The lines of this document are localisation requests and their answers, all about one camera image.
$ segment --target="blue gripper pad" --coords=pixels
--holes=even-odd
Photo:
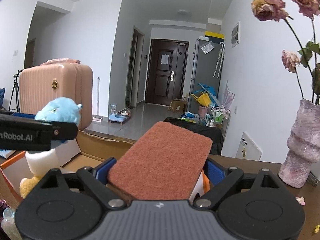
[[[207,158],[204,164],[204,174],[215,186],[227,176],[228,169],[224,168],[214,160]]]
[[[12,116],[24,117],[24,118],[30,118],[30,119],[34,119],[36,117],[36,115],[34,114],[24,114],[24,113],[13,113]]]
[[[109,159],[95,167],[92,171],[92,175],[103,185],[106,185],[108,183],[108,172],[116,162],[117,160],[115,158],[110,157]]]

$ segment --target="metal bowl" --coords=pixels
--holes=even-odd
[[[130,115],[131,112],[130,112],[130,111],[122,111],[120,114],[121,114],[121,115]]]

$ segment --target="ceiling light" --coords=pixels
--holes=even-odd
[[[179,10],[178,14],[179,15],[191,15],[191,13],[189,11],[187,11],[187,10]]]

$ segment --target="door frame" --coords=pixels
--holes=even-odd
[[[147,99],[149,73],[150,73],[150,65],[151,65],[151,54],[152,54],[154,41],[170,41],[170,42],[180,42],[180,43],[185,43],[186,44],[186,52],[187,52],[187,54],[186,54],[184,62],[183,62],[182,82],[181,82],[181,87],[180,87],[180,98],[182,98],[184,82],[185,82],[185,77],[186,77],[187,62],[188,62],[189,42],[188,41],[179,41],[179,40],[168,40],[168,39],[154,39],[154,38],[151,39],[151,43],[150,43],[148,69],[147,69],[147,81],[146,81],[146,89],[145,89],[145,93],[144,93],[144,98],[145,98],[145,100]]]
[[[135,80],[131,81],[131,98],[129,98],[129,101],[135,102],[135,106],[137,105],[137,99],[138,99],[138,91],[139,91],[139,79],[140,79],[140,70],[141,70],[141,65],[142,65],[142,53],[143,53],[143,45],[144,45],[144,34],[141,32],[136,26],[133,26],[132,29],[132,37],[131,37],[131,43],[130,43],[130,54],[131,54],[131,49],[132,49],[132,41],[134,37],[134,33],[137,33],[138,40],[137,40],[137,47],[135,50],[135,59],[132,62],[132,68],[133,68],[133,77],[136,77]],[[129,54],[129,61],[128,61],[128,71],[127,71],[127,80],[126,80],[126,91],[127,91],[127,86],[128,86],[128,74],[129,74],[129,65],[130,65],[130,54]],[[126,106],[126,95],[124,98],[124,106]]]
[[[33,43],[32,64],[31,64],[31,67],[33,67],[33,62],[34,62],[34,60],[35,60],[36,38],[33,38],[33,39],[30,40],[30,41],[27,41],[26,48],[27,48],[28,44],[30,44],[30,43]],[[23,68],[25,68],[25,63],[26,63],[26,52],[25,52],[25,55],[24,55]]]

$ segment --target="white wall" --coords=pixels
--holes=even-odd
[[[150,42],[149,20],[148,16],[136,7],[133,0],[122,1],[113,48],[109,92],[109,102],[110,104],[116,103],[118,110],[125,108],[127,75],[134,27],[144,35],[137,102],[143,101],[145,73],[148,64],[144,55],[148,54]]]
[[[158,28],[154,27],[151,30],[152,39],[188,41],[188,59],[187,68],[183,85],[182,96],[186,96],[190,92],[192,66],[193,66],[193,53],[195,51],[196,40],[199,36],[204,36],[204,31],[189,30],[189,29],[173,29],[173,28]]]
[[[9,107],[13,75],[24,67],[29,27],[37,2],[71,11],[70,0],[1,0],[0,1],[0,87],[6,87],[4,106]]]
[[[298,13],[291,0],[286,10],[302,44],[313,37],[311,20]],[[252,15],[252,0],[233,0],[222,22],[226,51],[221,74],[220,90],[226,82],[236,94],[231,106],[229,124],[222,154],[235,156],[242,133],[246,131],[261,148],[261,161],[282,163],[288,152],[286,146],[301,99],[296,75],[284,69],[282,50],[298,51],[300,47],[286,23],[281,20],[260,22]],[[231,31],[241,21],[241,41],[231,47]],[[320,38],[319,18],[315,20]],[[298,69],[306,99],[311,99],[311,75],[301,66]]]
[[[207,32],[221,33],[221,25],[208,23],[207,28],[205,30]]]
[[[36,37],[36,63],[74,58],[93,70],[93,114],[97,114],[97,77],[100,77],[99,114],[108,116],[113,45],[122,0],[80,0],[71,13],[47,26]]]
[[[31,41],[31,40],[35,39],[36,37],[39,37],[41,35],[41,33],[43,32],[44,28],[55,23],[57,20],[59,20],[63,16],[65,16],[65,13],[61,13],[61,12],[58,12],[58,11],[55,11],[52,9],[46,8],[45,10],[46,10],[46,13],[32,18],[32,21],[30,24],[30,29],[29,29],[29,34],[28,34],[28,41]]]

